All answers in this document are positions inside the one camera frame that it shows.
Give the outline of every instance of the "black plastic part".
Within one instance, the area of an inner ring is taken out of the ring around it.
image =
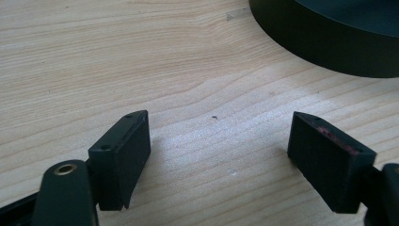
[[[129,207],[132,192],[151,153],[148,112],[122,117],[89,150],[93,187],[101,210]]]
[[[399,1],[249,0],[262,29],[319,66],[357,76],[399,76]]]
[[[376,153],[316,116],[295,112],[288,156],[336,213],[357,213]]]
[[[364,217],[364,225],[390,225],[381,193],[383,173],[372,167],[364,171],[362,179],[360,199],[369,208]]]
[[[0,209],[0,225],[30,225],[38,193],[27,196]]]
[[[399,225],[399,164],[387,164],[382,169],[381,196],[390,225]]]
[[[98,225],[85,162],[61,162],[44,173],[32,225]]]

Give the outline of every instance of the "light wood surface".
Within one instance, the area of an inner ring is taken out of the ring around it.
[[[362,225],[289,161],[294,111],[399,162],[399,79],[315,66],[271,40],[248,1],[0,1],[0,206],[121,116],[150,112],[131,206],[101,225]]]

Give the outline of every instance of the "wooden table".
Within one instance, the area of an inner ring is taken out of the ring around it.
[[[271,40],[248,1],[0,2],[0,206],[150,112],[152,155],[101,225],[362,225],[333,214],[287,157],[294,111],[399,162],[399,79],[315,66]]]

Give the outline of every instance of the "black circular base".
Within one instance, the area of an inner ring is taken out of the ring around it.
[[[262,29],[295,55],[357,76],[399,76],[399,1],[249,0]]]

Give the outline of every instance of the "black clamp jaw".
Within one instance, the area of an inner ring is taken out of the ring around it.
[[[295,112],[288,156],[336,213],[355,214],[363,202],[365,225],[399,225],[399,164],[379,171],[376,153],[332,124]]]
[[[88,161],[53,165],[37,194],[1,208],[1,225],[99,225],[97,203],[128,208],[150,153],[148,112],[125,115],[88,150]]]

